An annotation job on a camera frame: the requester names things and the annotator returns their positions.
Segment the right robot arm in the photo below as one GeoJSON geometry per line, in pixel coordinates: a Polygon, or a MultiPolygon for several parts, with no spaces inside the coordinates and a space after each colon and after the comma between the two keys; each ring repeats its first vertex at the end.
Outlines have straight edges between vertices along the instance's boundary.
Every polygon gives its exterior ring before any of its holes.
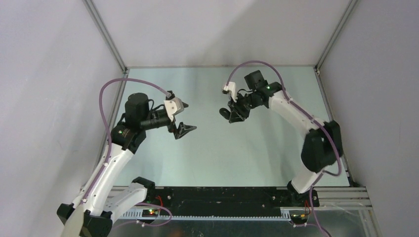
{"type": "Polygon", "coordinates": [[[279,82],[269,83],[261,71],[254,71],[244,77],[248,89],[244,94],[230,80],[222,92],[229,95],[228,108],[219,110],[229,123],[245,121],[252,109],[264,106],[292,125],[304,139],[300,160],[300,171],[287,184],[287,199],[293,206],[309,201],[311,188],[327,173],[327,167],[337,164],[335,176],[342,173],[341,157],[343,145],[340,125],[324,121],[306,111],[288,95],[279,82]]]}

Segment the black charging case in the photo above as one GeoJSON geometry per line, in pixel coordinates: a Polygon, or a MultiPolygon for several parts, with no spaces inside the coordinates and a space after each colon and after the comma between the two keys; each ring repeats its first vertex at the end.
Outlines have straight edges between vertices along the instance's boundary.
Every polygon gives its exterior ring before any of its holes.
{"type": "Polygon", "coordinates": [[[231,112],[227,108],[220,108],[219,109],[219,113],[226,120],[229,120],[230,119],[231,112]]]}

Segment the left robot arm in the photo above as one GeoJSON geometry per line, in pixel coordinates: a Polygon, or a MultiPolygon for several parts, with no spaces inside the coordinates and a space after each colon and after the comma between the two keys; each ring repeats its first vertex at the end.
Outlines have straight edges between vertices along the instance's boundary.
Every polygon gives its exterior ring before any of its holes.
{"type": "Polygon", "coordinates": [[[188,104],[173,92],[170,91],[156,108],[150,102],[144,93],[128,97],[125,112],[110,131],[109,143],[86,185],[71,204],[63,203],[57,209],[57,216],[64,224],[63,237],[106,237],[114,223],[129,209],[138,203],[148,206],[155,202],[155,183],[142,177],[135,178],[118,195],[108,197],[148,130],[167,127],[175,139],[180,139],[196,129],[193,125],[175,122],[175,116],[188,104]]]}

